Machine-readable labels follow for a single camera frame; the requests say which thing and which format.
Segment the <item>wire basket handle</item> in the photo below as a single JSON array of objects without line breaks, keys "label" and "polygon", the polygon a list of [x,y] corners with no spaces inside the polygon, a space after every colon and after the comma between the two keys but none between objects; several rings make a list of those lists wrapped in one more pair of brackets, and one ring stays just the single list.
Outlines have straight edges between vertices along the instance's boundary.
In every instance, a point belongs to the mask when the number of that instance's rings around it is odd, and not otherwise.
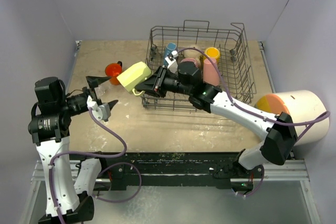
[{"label": "wire basket handle", "polygon": [[195,19],[185,19],[185,20],[183,21],[183,31],[184,31],[184,28],[186,27],[186,26],[185,26],[185,23],[186,23],[186,22],[207,23],[208,25],[207,25],[207,27],[206,27],[206,32],[208,32],[208,30],[209,30],[210,21],[206,21],[206,20],[195,20]]}]

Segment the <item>yellow mug handle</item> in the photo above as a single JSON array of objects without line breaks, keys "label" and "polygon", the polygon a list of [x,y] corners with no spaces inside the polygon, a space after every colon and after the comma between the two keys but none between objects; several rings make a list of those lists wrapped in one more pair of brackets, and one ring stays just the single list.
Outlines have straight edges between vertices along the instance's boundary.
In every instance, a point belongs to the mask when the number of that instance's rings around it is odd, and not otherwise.
[{"label": "yellow mug handle", "polygon": [[145,91],[141,91],[140,93],[136,93],[136,89],[132,89],[132,92],[136,97],[145,94]]}]

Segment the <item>metal basket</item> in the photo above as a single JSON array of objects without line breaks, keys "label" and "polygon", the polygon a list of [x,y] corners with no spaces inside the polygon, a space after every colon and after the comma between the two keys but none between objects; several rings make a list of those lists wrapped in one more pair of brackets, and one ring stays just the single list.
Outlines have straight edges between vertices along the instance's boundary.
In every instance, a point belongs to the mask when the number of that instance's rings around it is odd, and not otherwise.
[{"label": "metal basket", "polygon": [[[231,95],[242,102],[251,103],[256,93],[256,86],[244,24],[231,23],[231,29],[214,29],[209,28],[209,25],[209,21],[185,20],[181,27],[153,27],[150,32],[146,64],[153,71],[161,66],[164,49],[170,42],[176,43],[178,49],[194,44],[202,50],[207,47],[216,47],[221,52],[218,69]],[[172,92],[167,92],[165,98],[155,98],[145,94],[142,96],[142,105],[147,109],[199,111],[189,103],[187,95]]]}]

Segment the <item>tabletop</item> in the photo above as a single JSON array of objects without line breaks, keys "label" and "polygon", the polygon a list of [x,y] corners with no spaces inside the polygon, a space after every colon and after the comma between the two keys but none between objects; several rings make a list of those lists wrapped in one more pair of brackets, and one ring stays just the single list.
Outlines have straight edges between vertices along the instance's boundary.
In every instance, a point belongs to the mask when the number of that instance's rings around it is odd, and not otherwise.
[{"label": "tabletop", "polygon": [[[257,41],[249,41],[257,93],[251,105],[271,93]],[[123,69],[146,57],[148,41],[83,41],[77,55],[69,91],[87,86],[85,76],[105,76],[105,67],[122,61]],[[141,98],[121,85],[103,84],[102,102],[118,99],[107,127],[127,143],[128,152],[239,152],[259,143],[250,130],[224,117],[201,112],[148,110]],[[122,144],[96,125],[88,113],[74,116],[70,126],[70,149],[119,152]]]}]

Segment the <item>orange cup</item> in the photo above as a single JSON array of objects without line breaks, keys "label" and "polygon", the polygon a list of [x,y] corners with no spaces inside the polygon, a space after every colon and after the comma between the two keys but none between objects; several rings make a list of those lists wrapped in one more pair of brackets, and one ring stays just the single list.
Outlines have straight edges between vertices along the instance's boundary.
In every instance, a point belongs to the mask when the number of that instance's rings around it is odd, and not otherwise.
[{"label": "orange cup", "polygon": [[105,74],[110,76],[110,83],[112,85],[119,85],[120,82],[117,80],[117,76],[120,75],[122,72],[122,62],[118,61],[118,63],[111,63],[106,66]]}]

